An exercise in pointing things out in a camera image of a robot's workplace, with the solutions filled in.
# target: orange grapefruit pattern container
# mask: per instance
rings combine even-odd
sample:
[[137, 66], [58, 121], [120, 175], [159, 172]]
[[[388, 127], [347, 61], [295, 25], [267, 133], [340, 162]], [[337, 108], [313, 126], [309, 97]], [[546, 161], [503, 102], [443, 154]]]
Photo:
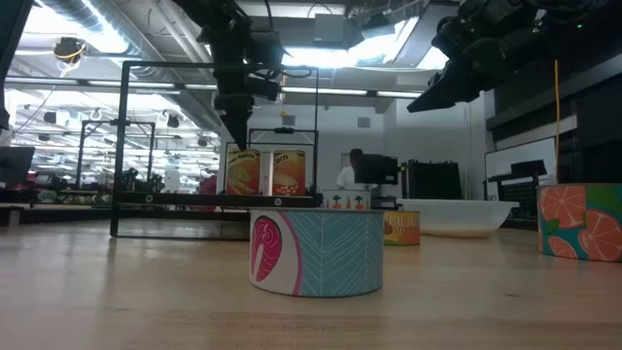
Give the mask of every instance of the orange grapefruit pattern container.
[[238, 195], [259, 194], [261, 152], [248, 149], [230, 149], [226, 157], [226, 193]]
[[622, 185], [543, 186], [537, 193], [539, 251], [622, 263]]
[[300, 150], [274, 151], [272, 195], [305, 195], [305, 160]]

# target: white bowl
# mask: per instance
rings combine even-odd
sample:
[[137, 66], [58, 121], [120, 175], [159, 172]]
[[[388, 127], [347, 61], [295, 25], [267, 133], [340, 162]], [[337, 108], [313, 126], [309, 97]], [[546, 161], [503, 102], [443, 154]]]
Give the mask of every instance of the white bowl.
[[398, 199], [406, 211], [421, 213], [423, 234], [487, 238], [503, 224], [516, 202], [485, 200]]

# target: whiteboard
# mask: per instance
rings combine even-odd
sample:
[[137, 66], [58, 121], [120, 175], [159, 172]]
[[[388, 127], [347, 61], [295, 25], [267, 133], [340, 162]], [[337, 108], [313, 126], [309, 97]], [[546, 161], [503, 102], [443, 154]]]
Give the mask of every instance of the whiteboard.
[[[486, 187], [488, 200], [499, 200], [497, 183], [488, 183], [488, 179], [512, 172], [511, 165], [517, 162], [530, 160], [544, 160], [544, 167], [548, 175], [540, 177], [540, 184], [552, 184], [555, 179], [555, 137], [519, 145], [492, 152], [486, 155]], [[504, 185], [531, 181], [531, 178], [503, 181]]]

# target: tin can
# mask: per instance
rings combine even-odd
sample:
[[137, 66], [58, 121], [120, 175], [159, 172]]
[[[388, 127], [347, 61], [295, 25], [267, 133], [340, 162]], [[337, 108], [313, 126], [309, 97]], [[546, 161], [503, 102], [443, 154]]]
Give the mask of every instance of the tin can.
[[238, 195], [259, 194], [261, 152], [248, 149], [230, 149], [226, 158], [226, 193]]
[[274, 151], [272, 195], [305, 195], [305, 160], [304, 151]]

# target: person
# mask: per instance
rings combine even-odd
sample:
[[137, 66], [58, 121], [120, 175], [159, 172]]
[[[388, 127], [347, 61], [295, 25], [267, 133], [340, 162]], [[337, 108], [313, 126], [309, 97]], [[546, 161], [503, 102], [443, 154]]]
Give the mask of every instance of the person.
[[337, 177], [337, 187], [340, 190], [367, 191], [375, 188], [375, 185], [355, 183], [355, 169], [357, 168], [357, 158], [363, 155], [363, 150], [354, 149], [350, 151], [350, 165], [341, 170]]

